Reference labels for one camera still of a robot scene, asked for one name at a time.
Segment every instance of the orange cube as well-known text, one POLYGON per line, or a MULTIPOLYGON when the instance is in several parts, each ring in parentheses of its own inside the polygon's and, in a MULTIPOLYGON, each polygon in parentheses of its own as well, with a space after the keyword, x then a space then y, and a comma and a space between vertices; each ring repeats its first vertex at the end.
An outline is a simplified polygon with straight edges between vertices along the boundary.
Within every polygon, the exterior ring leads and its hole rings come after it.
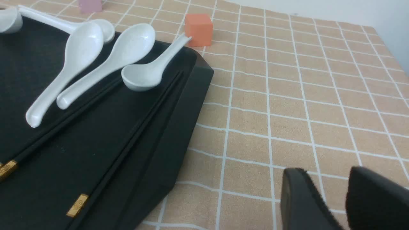
POLYGON ((187 14, 184 27, 189 46, 211 46, 213 23, 207 14, 187 14))

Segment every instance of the pink cube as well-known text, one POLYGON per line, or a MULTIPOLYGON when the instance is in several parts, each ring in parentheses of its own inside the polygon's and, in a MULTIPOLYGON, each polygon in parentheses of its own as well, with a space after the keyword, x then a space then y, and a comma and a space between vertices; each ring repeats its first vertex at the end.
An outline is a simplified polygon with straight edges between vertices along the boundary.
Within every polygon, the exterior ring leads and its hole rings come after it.
POLYGON ((89 14, 102 11, 101 0, 78 0, 78 6, 81 13, 89 14))

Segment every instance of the spoon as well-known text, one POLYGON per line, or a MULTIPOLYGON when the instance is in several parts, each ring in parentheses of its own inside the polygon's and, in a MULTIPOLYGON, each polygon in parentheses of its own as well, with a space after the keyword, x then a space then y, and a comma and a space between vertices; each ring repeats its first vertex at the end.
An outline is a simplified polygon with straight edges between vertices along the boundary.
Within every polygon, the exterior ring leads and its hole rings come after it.
POLYGON ((0 10, 0 33, 12 34, 22 26, 23 18, 16 7, 0 10))
POLYGON ((182 34, 153 62, 144 65, 128 65, 123 68, 121 75, 125 85, 137 92, 150 90, 159 85, 166 66, 191 39, 192 37, 182 34))
POLYGON ((151 25, 141 23, 127 28, 118 37, 104 63, 58 95, 58 107, 68 108, 79 96, 107 75, 139 61, 149 53, 154 43, 155 30, 151 25))
POLYGON ((103 33, 96 23, 85 23, 74 30, 65 47, 63 69, 26 112, 31 127, 41 124, 45 112, 61 90, 98 57, 102 47, 103 33))
MULTIPOLYGON (((74 23, 70 22, 61 18, 56 18, 51 15, 45 14, 43 12, 18 5, 18 8, 20 9, 21 15, 34 19, 36 21, 39 21, 41 23, 53 26, 57 29, 60 29, 68 34, 72 34, 74 30, 80 26, 82 26, 84 23, 74 23)), ((109 43, 112 41, 115 35, 115 28, 107 20, 104 19, 95 19, 91 20, 90 22, 96 23, 99 25, 103 31, 103 38, 104 38, 104 43, 109 43)))

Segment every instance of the spoon handle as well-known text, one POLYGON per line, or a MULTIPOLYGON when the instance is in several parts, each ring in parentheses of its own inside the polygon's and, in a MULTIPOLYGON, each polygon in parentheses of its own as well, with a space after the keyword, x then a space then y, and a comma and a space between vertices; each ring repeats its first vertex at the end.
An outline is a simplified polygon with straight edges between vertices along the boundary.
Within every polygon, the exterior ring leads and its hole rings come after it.
POLYGON ((72 79, 72 76, 77 74, 72 72, 72 70, 63 68, 51 84, 40 94, 26 112, 26 120, 31 127, 36 128, 41 124, 45 112, 54 102, 55 98, 72 79))
POLYGON ((70 87, 66 88, 57 97, 57 105, 60 109, 68 108, 79 96, 85 93, 88 89, 108 76, 112 72, 121 68, 109 61, 108 58, 103 64, 98 66, 89 74, 85 75, 70 87))
POLYGON ((180 35, 175 42, 173 42, 156 60, 156 66, 163 69, 169 64, 172 58, 183 48, 183 46, 188 43, 192 37, 186 37, 183 33, 180 35))
POLYGON ((22 5, 19 5, 18 8, 22 16, 31 18, 33 20, 39 21, 47 25, 50 25, 68 34, 72 34, 74 30, 77 28, 76 23, 72 23, 64 19, 56 18, 51 15, 45 14, 43 12, 25 7, 22 5))

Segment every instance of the white wall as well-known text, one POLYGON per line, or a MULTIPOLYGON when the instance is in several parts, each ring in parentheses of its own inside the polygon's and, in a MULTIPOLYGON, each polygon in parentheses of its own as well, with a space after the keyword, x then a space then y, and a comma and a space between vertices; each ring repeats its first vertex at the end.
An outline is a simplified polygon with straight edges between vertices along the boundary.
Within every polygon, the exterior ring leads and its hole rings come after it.
POLYGON ((229 0, 287 14, 369 25, 409 74, 409 0, 229 0))

